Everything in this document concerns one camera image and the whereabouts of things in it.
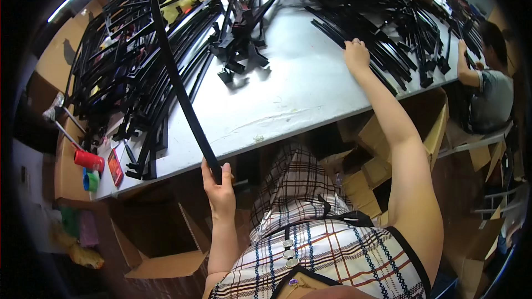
hair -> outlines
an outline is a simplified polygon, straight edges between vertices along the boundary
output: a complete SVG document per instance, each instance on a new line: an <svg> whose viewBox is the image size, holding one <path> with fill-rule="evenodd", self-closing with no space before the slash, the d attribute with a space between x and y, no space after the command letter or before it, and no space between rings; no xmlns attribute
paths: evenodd
<svg viewBox="0 0 532 299"><path fill-rule="evenodd" d="M492 47L495 50L497 59L504 67L508 67L508 58L506 50L506 42L502 36L501 30L495 23L484 21L480 25L480 36L484 45Z"/></svg>

necklace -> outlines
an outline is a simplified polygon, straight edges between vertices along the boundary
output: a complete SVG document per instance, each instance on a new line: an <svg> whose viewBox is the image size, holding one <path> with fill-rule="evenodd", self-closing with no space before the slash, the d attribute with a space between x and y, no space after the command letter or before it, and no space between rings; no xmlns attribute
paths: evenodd
<svg viewBox="0 0 532 299"><path fill-rule="evenodd" d="M290 292L288 292L288 294L286 295L286 297L288 298L292 292L297 289L297 288L308 288L308 289L312 289L312 290L317 290L315 287L312 287L310 285L308 285L305 280L303 279L303 277L301 277L301 280L297 280L295 278L292 278L289 282L288 282L288 285L292 287L292 290L290 290Z"/></svg>

woman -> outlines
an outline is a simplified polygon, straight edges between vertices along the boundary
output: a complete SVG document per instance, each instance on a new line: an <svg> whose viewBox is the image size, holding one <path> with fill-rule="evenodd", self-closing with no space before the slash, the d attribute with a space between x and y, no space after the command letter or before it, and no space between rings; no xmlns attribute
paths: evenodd
<svg viewBox="0 0 532 299"><path fill-rule="evenodd" d="M374 228L307 149L288 145L252 209L251 246L240 255L229 163L216 185L202 163L213 230L204 298L429 297L443 223L422 141L397 100L369 69L355 38L345 61L375 110L392 151L390 227Z"/></svg>

woman's right hand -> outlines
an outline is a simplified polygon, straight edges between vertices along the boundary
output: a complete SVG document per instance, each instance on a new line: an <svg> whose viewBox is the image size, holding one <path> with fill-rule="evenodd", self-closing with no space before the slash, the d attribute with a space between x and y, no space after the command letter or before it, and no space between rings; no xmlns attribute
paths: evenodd
<svg viewBox="0 0 532 299"><path fill-rule="evenodd" d="M209 197L213 221L234 221L236 211L235 191L232 188L231 165L225 163L222 167L222 184L214 182L212 171L203 158L201 163L203 175L203 189Z"/></svg>
<svg viewBox="0 0 532 299"><path fill-rule="evenodd" d="M358 38L351 42L345 41L344 58L347 68L354 77L357 73L369 69L369 51L364 42Z"/></svg>

dress button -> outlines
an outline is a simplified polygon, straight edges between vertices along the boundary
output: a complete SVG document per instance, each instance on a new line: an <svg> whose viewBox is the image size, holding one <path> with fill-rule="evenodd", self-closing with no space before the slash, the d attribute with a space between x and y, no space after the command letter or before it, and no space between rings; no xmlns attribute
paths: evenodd
<svg viewBox="0 0 532 299"><path fill-rule="evenodd" d="M294 244L294 241L292 239L283 241L283 247L291 247L293 244Z"/></svg>
<svg viewBox="0 0 532 299"><path fill-rule="evenodd" d="M286 261L286 268L294 268L298 264L299 264L299 260L296 258L293 258L293 259Z"/></svg>
<svg viewBox="0 0 532 299"><path fill-rule="evenodd" d="M291 257L294 257L296 255L296 252L293 249L289 249L283 253L283 257L285 259L289 259Z"/></svg>

